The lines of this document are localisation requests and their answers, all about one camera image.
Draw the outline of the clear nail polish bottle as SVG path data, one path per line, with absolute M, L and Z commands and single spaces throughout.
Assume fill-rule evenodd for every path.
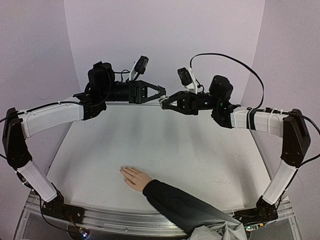
M 159 99 L 159 104 L 163 110 L 168 110 L 171 106 L 170 98 L 167 96 L 165 99 Z

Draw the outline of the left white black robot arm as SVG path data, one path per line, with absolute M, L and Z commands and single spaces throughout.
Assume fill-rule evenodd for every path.
M 26 139 L 56 126 L 96 118 L 106 111 L 107 102 L 143 104 L 166 94 L 164 87 L 139 80 L 149 59 L 141 56 L 129 71 L 128 81 L 117 81 L 108 62 L 97 62 L 88 71 L 84 92 L 72 97 L 18 111 L 10 108 L 3 119 L 2 144 L 5 158 L 24 185 L 35 191 L 56 218 L 68 213 L 64 197 L 33 162 Z

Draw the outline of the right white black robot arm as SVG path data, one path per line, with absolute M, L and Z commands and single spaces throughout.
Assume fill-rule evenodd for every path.
M 235 219 L 245 226 L 262 224 L 278 218 L 276 202 L 289 188 L 301 166 L 311 137 L 298 109 L 284 112 L 275 108 L 253 109 L 231 104 L 229 99 L 233 86 L 226 77 L 213 77 L 208 93 L 179 91 L 160 99 L 164 110 L 173 110 L 184 115 L 198 115 L 199 111 L 211 110 L 211 117 L 221 127 L 248 129 L 282 138 L 280 164 L 268 187 L 251 209 L 236 211 Z

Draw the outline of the black sleeved forearm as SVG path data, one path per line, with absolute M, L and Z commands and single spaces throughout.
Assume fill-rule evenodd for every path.
M 198 227 L 236 229 L 241 222 L 212 205 L 159 180 L 151 180 L 143 189 L 147 201 L 186 234 Z

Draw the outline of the mannequin hand on table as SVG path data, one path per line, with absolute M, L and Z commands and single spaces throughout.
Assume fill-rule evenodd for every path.
M 124 182 L 133 190 L 142 192 L 153 179 L 143 171 L 134 167 L 121 167 L 120 173 L 124 177 Z

